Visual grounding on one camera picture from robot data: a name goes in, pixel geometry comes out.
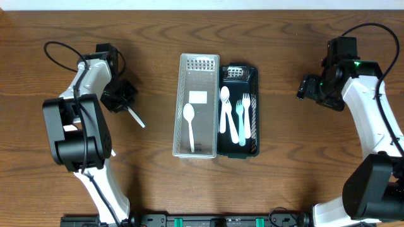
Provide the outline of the white plastic utensil handle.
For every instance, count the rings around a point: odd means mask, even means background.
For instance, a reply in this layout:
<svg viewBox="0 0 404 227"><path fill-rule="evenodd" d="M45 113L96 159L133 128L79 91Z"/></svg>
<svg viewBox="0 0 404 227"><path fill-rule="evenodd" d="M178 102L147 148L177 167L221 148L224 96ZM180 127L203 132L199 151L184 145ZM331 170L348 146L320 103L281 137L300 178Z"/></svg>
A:
<svg viewBox="0 0 404 227"><path fill-rule="evenodd" d="M193 153L194 152L194 136L193 136L192 120L194 118L194 108L190 103L185 104L185 106L183 108L183 117L188 122L189 142L190 142L191 152Z"/></svg>
<svg viewBox="0 0 404 227"><path fill-rule="evenodd" d="M138 117L138 115L132 110L132 108L128 107L127 110L128 110L128 112L131 114L131 116L134 118L134 120L135 120L142 128L145 128L144 122Z"/></svg>

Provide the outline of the white plastic fork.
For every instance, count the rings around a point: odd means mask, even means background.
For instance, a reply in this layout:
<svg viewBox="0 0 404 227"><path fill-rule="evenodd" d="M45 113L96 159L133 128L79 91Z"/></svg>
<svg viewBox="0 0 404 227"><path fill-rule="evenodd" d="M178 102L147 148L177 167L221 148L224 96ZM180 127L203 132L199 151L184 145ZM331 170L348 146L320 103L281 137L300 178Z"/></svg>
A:
<svg viewBox="0 0 404 227"><path fill-rule="evenodd" d="M225 113L227 114L227 117L229 120L231 140L234 144L237 144L239 142L239 137L238 137L237 130L235 128L234 120L232 117L232 106L231 106L230 100L227 100L225 102Z"/></svg>
<svg viewBox="0 0 404 227"><path fill-rule="evenodd" d="M251 137L251 125L249 120L249 107L251 100L248 93L244 93L242 96L242 104L244 107L244 135L246 139Z"/></svg>

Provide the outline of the pale green plastic fork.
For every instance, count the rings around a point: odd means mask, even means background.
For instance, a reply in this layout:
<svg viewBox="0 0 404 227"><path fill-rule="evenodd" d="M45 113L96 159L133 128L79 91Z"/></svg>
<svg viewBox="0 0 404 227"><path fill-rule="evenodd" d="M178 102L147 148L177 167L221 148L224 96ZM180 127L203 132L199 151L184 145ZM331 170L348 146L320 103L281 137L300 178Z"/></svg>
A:
<svg viewBox="0 0 404 227"><path fill-rule="evenodd" d="M236 103L236 113L237 113L238 119L239 119L238 137L239 137L240 146L246 145L246 138L245 138L245 134L244 134L243 112L244 112L244 108L242 106L242 100L238 100Z"/></svg>

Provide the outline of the white plastic spoon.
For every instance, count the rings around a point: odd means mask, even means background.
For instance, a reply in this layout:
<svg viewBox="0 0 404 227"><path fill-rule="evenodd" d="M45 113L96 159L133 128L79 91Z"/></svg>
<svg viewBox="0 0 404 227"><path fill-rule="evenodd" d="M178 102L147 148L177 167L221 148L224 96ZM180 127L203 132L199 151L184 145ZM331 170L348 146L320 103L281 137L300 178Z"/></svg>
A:
<svg viewBox="0 0 404 227"><path fill-rule="evenodd" d="M226 116L225 116L225 102L230 97L230 91L226 86L223 86L220 90L220 101L222 103L219 122L219 133L223 134L226 131Z"/></svg>

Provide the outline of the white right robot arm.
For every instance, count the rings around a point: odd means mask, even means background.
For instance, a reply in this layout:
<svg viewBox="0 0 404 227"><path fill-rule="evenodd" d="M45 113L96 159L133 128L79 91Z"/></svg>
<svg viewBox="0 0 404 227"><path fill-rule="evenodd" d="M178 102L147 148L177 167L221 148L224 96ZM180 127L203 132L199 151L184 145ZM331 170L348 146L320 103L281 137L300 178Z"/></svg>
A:
<svg viewBox="0 0 404 227"><path fill-rule="evenodd" d="M300 99L352 114L363 161L342 195L316 204L313 226L373 225L403 221L403 133L386 98L378 63L358 58L324 60L322 75L304 76Z"/></svg>

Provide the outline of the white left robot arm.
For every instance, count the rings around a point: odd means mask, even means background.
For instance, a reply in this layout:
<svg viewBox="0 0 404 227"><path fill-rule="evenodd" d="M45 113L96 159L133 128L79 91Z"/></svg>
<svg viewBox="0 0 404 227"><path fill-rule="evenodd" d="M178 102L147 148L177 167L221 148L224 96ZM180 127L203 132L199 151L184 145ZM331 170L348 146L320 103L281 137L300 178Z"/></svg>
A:
<svg viewBox="0 0 404 227"><path fill-rule="evenodd" d="M90 194L98 210L95 226L137 226L131 203L112 172L114 151L102 111L131 111L136 89L120 79L118 63L114 57L87 56L78 62L67 90L42 106L51 155Z"/></svg>

